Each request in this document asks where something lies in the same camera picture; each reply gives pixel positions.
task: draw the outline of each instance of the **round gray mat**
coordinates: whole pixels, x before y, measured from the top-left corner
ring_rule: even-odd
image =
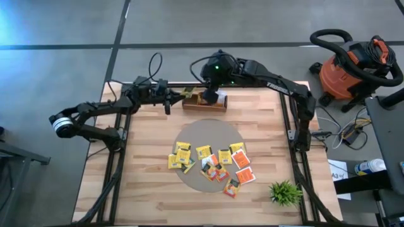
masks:
[[[219,149],[228,149],[230,144],[244,142],[239,132],[237,132],[237,129],[227,122],[215,119],[204,119],[193,122],[185,127],[179,133],[177,139],[175,139],[172,147],[173,153],[176,148],[176,142],[190,143],[191,158],[195,160],[195,165],[186,174],[184,174],[181,170],[176,169],[178,177],[186,185],[201,192],[221,192],[229,180],[229,177],[237,179],[235,173],[236,171],[239,171],[239,168],[233,161],[233,164],[231,165],[223,165],[230,173],[228,178],[220,183],[216,179],[212,182],[209,181],[200,172],[202,169],[202,160],[198,160],[198,155],[196,154],[195,150],[197,147],[210,145],[213,154],[215,154],[217,160],[219,160]]]

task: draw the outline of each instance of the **vacuum hose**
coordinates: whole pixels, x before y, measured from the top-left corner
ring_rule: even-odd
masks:
[[[351,35],[348,32],[340,29],[324,29],[314,32],[310,36],[310,41],[315,45],[318,45],[320,47],[323,47],[325,49],[334,52],[338,56],[339,60],[341,60],[343,67],[347,71],[350,71],[355,76],[359,77],[360,79],[363,79],[364,81],[367,81],[369,83],[376,84],[378,86],[387,86],[387,87],[397,86],[403,82],[403,73],[396,61],[394,61],[394,63],[390,67],[390,72],[391,75],[393,76],[393,79],[380,78],[373,74],[367,73],[361,70],[359,67],[357,67],[349,57],[348,53],[339,45],[318,38],[323,35],[337,35],[343,38],[344,42],[352,41]]]

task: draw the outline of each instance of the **potted plant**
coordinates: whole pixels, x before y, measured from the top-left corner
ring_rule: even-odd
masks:
[[[275,182],[270,186],[270,197],[272,202],[277,202],[280,206],[298,205],[303,192],[296,185],[292,185],[289,180],[282,183]]]

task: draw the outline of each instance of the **concrete floor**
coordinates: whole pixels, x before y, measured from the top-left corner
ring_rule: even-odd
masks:
[[[124,0],[3,0],[0,2],[0,49],[5,45],[113,44],[123,6]],[[369,40],[375,34],[386,41],[404,39],[404,17],[394,1],[132,0],[121,43],[308,42],[312,32],[323,28],[345,29],[360,41]],[[392,48],[399,65],[404,67],[404,47]],[[157,77],[194,81],[188,71],[189,63],[216,50],[153,46],[122,49],[112,78],[132,81],[138,75],[146,76],[149,58],[160,51],[164,62]],[[323,62],[331,56],[330,51],[319,47],[226,48],[225,51],[262,62],[273,73],[288,79],[308,80],[316,97],[321,95],[321,88],[307,69],[313,62]],[[6,140],[52,157],[49,166],[32,164],[15,212],[14,226],[70,222],[88,143],[80,137],[58,138],[48,117],[80,102],[99,100],[112,52],[110,49],[0,50],[0,97],[3,98],[0,125],[7,129]],[[377,93],[388,94],[397,89],[381,88]],[[354,118],[359,109],[342,114],[338,107],[340,104],[336,103],[328,110],[342,124]],[[322,111],[318,115],[326,117]],[[327,122],[320,122],[320,126],[336,130]],[[372,128],[367,128],[367,132],[369,142],[360,151],[345,146],[333,150],[329,139],[329,158],[361,161],[380,157]],[[340,201],[340,204],[344,219],[352,224],[365,224],[364,217],[376,211],[369,194],[354,194],[352,201]]]

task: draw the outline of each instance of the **orange shop vacuum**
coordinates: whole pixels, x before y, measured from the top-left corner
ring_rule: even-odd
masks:
[[[339,36],[344,44],[339,46],[318,38],[323,35]],[[393,49],[378,35],[369,42],[360,43],[354,42],[346,31],[325,29],[314,32],[310,41],[335,53],[324,64],[316,62],[309,68],[320,77],[324,93],[319,103],[324,107],[333,100],[350,100],[342,106],[341,111],[345,113],[355,105],[363,104],[378,87],[393,87],[403,82]],[[392,79],[386,78],[389,72]]]

